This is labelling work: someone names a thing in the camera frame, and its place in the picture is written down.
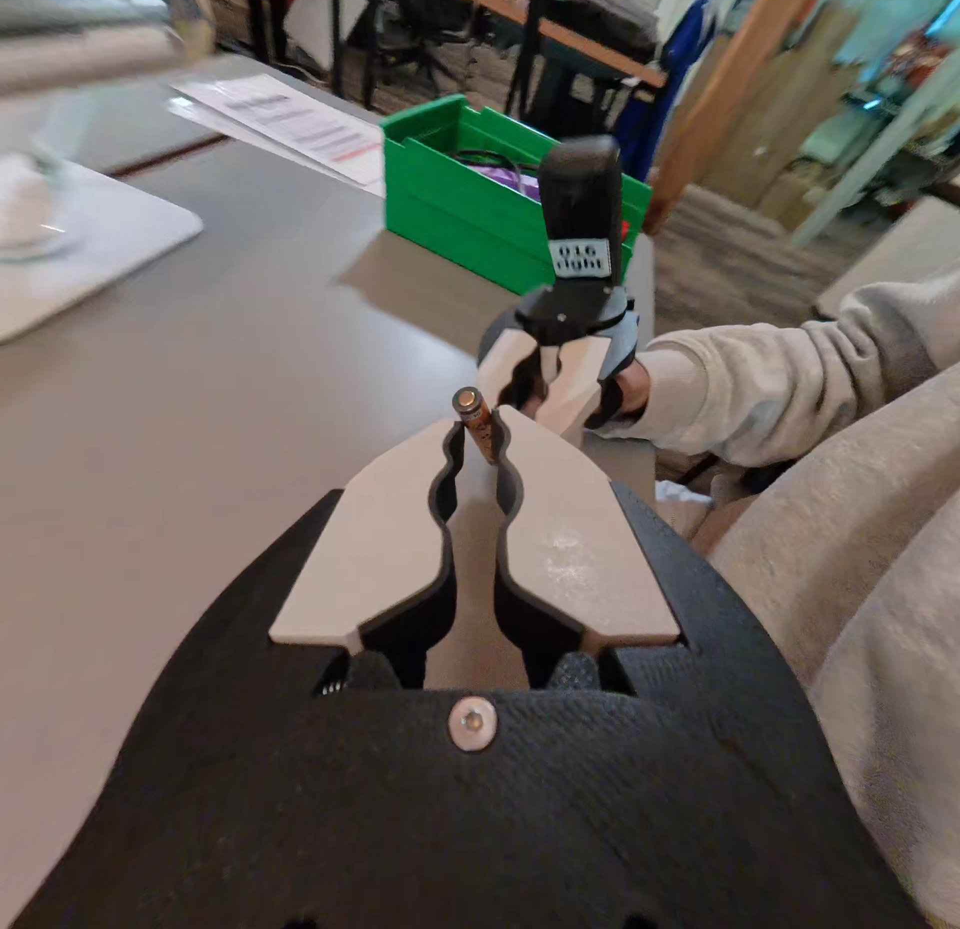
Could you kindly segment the grey desk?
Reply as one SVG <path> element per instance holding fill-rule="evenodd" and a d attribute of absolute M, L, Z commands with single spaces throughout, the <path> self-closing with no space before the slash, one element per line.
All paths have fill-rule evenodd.
<path fill-rule="evenodd" d="M 199 235 L 2 345 L 2 927 L 90 812 L 166 662 L 328 491 L 450 414 L 516 298 L 382 199 L 106 94 L 87 161 Z"/>

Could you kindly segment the clear stand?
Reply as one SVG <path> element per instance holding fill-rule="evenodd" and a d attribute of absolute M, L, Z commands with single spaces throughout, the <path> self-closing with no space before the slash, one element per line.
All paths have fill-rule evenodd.
<path fill-rule="evenodd" d="M 83 242 L 71 163 L 44 148 L 1 157 L 1 262 L 27 264 L 76 251 Z"/>

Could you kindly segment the person's right forearm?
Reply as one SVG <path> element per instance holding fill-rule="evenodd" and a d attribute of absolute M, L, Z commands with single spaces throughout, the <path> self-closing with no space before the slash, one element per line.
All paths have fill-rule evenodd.
<path fill-rule="evenodd" d="M 915 282 L 859 287 L 832 321 L 681 330 L 638 352 L 642 417 L 597 429 L 741 467 L 797 460 L 958 365 L 958 263 Z"/>

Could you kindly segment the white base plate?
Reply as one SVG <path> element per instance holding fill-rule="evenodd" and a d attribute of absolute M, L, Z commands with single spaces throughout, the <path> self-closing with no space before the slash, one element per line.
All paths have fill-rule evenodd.
<path fill-rule="evenodd" d="M 196 238 L 201 218 L 181 206 L 71 163 L 78 249 L 32 263 L 1 263 L 6 344 Z"/>

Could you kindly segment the orange AA battery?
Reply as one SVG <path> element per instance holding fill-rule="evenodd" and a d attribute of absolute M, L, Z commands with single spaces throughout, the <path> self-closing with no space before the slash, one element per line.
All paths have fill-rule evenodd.
<path fill-rule="evenodd" d="M 463 386 L 452 397 L 452 406 L 482 458 L 493 466 L 497 462 L 493 416 L 482 393 L 474 386 Z"/>

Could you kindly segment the printed paper sheet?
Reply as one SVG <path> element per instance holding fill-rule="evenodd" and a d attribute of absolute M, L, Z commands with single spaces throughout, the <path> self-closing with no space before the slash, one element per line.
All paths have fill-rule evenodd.
<path fill-rule="evenodd" d="M 377 124 L 268 74 L 173 86 L 168 110 L 378 198 L 386 193 Z"/>

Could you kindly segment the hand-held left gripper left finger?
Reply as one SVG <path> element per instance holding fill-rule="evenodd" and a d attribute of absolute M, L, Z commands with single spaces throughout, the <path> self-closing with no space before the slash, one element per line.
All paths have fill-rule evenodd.
<path fill-rule="evenodd" d="M 424 687 L 455 619 L 449 521 L 464 444 L 463 424 L 441 419 L 347 483 L 270 626 L 274 644 L 377 652 L 402 687 Z"/>

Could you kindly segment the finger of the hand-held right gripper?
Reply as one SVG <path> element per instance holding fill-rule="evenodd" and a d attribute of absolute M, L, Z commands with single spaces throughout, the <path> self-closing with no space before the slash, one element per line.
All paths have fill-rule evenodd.
<path fill-rule="evenodd" d="M 588 335 L 539 349 L 542 399 L 534 420 L 565 441 L 582 441 L 585 423 L 601 403 L 601 371 L 611 340 Z"/>
<path fill-rule="evenodd" d="M 542 348 L 525 331 L 504 329 L 479 362 L 476 387 L 491 412 L 507 406 L 536 419 L 543 405 Z"/>

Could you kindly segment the black bag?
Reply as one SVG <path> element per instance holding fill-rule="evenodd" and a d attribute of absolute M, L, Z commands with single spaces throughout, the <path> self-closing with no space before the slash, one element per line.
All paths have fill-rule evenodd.
<path fill-rule="evenodd" d="M 644 0 L 552 0 L 547 17 L 571 32 L 641 63 L 660 47 L 659 17 Z"/>

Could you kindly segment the person's right hand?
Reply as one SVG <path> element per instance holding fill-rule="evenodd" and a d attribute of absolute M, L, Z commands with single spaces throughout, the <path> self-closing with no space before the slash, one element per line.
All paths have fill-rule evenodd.
<path fill-rule="evenodd" d="M 621 393 L 619 415 L 624 419 L 637 420 L 648 405 L 652 380 L 646 366 L 633 359 L 616 377 Z"/>

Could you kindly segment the blue garment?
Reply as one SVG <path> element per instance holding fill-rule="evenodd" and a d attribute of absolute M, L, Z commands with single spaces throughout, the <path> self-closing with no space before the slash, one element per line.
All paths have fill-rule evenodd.
<path fill-rule="evenodd" d="M 632 96 L 625 104 L 614 123 L 613 136 L 626 176 L 640 182 L 647 179 L 680 90 L 716 31 L 716 0 L 693 0 L 661 47 L 658 64 L 665 72 L 665 82 L 651 100 Z"/>

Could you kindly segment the person's grey sweatshirt torso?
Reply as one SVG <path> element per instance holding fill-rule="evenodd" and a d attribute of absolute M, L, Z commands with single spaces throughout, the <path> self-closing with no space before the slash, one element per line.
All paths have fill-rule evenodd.
<path fill-rule="evenodd" d="M 959 383 L 946 369 L 680 533 L 803 686 L 860 820 L 959 910 Z"/>

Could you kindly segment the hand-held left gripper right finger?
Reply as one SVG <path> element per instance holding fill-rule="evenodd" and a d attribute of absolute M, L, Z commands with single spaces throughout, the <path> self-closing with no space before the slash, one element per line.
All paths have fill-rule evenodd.
<path fill-rule="evenodd" d="M 493 608 L 531 688 L 570 653 L 678 645 L 670 608 L 624 503 L 580 449 L 519 410 L 493 414 L 496 502 Z"/>

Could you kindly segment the green plastic bin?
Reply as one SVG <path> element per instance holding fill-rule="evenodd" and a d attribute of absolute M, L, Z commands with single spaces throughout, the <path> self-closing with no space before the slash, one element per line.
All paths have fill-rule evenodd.
<path fill-rule="evenodd" d="M 463 94 L 384 119 L 385 223 L 390 232 L 523 296 L 553 282 L 540 203 L 461 161 L 504 156 L 507 175 L 536 168 L 557 141 Z"/>

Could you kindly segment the wood-top table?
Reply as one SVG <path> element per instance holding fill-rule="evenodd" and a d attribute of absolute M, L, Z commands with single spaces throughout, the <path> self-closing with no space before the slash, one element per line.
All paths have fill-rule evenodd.
<path fill-rule="evenodd" d="M 528 0 L 466 0 L 494 15 L 523 25 L 527 19 Z M 610 47 L 564 27 L 555 21 L 542 19 L 538 24 L 540 34 L 558 46 L 563 46 L 590 59 L 607 69 L 617 72 L 639 84 L 659 90 L 666 85 L 666 73 L 656 66 L 642 64 Z"/>

